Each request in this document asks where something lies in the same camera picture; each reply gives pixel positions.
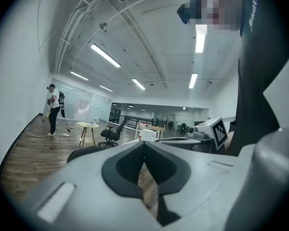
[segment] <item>black railing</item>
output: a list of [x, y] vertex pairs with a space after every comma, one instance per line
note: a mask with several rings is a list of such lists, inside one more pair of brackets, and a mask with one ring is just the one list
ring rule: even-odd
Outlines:
[[[134, 117], [134, 116], [129, 116], [129, 115], [119, 115], [115, 113], [110, 113], [109, 115], [109, 121], [117, 124], [121, 124], [125, 117], [129, 118], [129, 121], [125, 124], [126, 126], [130, 128], [136, 129], [137, 124], [141, 124], [145, 122], [147, 125], [152, 125], [152, 119], [147, 119], [147, 118], [141, 118], [141, 117]], [[158, 127], [163, 124], [166, 124], [166, 121], [153, 121], [154, 126]]]

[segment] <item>bottle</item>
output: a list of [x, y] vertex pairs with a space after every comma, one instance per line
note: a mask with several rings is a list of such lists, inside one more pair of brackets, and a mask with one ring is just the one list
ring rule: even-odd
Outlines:
[[139, 131], [139, 141], [141, 141], [144, 129], [145, 129], [145, 123], [142, 123], [141, 126], [140, 126], [140, 131]]

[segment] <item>fluorescent light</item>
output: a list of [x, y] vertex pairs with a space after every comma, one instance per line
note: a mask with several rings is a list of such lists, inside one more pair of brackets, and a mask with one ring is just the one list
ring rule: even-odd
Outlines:
[[84, 77], [84, 76], [81, 76], [81, 75], [79, 75], [79, 74], [76, 74], [76, 73], [73, 72], [73, 71], [71, 71], [71, 74], [76, 75], [76, 76], [78, 76], [78, 77], [80, 77], [80, 78], [83, 78], [83, 79], [85, 79], [85, 80], [89, 80], [88, 78], [86, 78], [86, 77]]
[[197, 79], [198, 74], [192, 73], [192, 77], [191, 77], [191, 82], [189, 83], [189, 89], [193, 89], [196, 79]]
[[100, 85], [100, 87], [101, 87], [101, 88], [104, 88], [104, 89], [106, 89], [106, 90], [109, 90], [109, 91], [113, 91], [113, 90], [108, 89], [108, 88], [106, 88], [106, 87], [103, 87], [103, 86], [101, 86], [101, 85]]
[[132, 79], [132, 81], [134, 81], [142, 90], [145, 90], [145, 88], [138, 82], [138, 80]]
[[195, 53], [203, 53], [206, 40], [207, 25], [196, 25], [196, 49]]
[[105, 51], [103, 51], [96, 44], [92, 44], [91, 48], [95, 50], [97, 53], [99, 53], [106, 60], [108, 60], [110, 63], [112, 63], [115, 67], [121, 67], [121, 65], [115, 59], [113, 59], [110, 55], [108, 55]]

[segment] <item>glass wall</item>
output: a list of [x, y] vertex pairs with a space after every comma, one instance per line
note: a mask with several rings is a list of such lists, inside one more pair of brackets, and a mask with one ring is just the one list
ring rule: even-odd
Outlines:
[[[64, 93], [64, 108], [66, 119], [76, 121], [93, 122], [96, 118], [97, 121], [108, 121], [108, 116], [111, 108], [111, 100], [98, 96], [89, 91], [79, 89], [67, 83], [52, 79], [52, 84], [56, 86], [58, 91]], [[50, 110], [45, 100], [44, 115]]]
[[155, 112], [154, 113], [154, 120], [158, 119], [159, 121], [168, 121], [169, 120], [169, 113], [161, 113]]

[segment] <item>man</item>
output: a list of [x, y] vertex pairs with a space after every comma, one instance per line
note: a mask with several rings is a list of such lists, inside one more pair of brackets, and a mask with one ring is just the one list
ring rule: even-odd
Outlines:
[[47, 104], [51, 107], [49, 114], [50, 132], [47, 133], [47, 135], [55, 135], [56, 119], [58, 112], [60, 111], [59, 91], [55, 88], [54, 84], [51, 84], [48, 89], [52, 96], [47, 100]]
[[182, 5], [177, 13], [184, 23], [235, 30], [242, 37], [236, 119], [225, 143], [226, 153], [238, 156], [243, 146], [279, 128], [263, 91], [289, 58], [289, 21], [273, 0], [190, 0], [190, 9]]

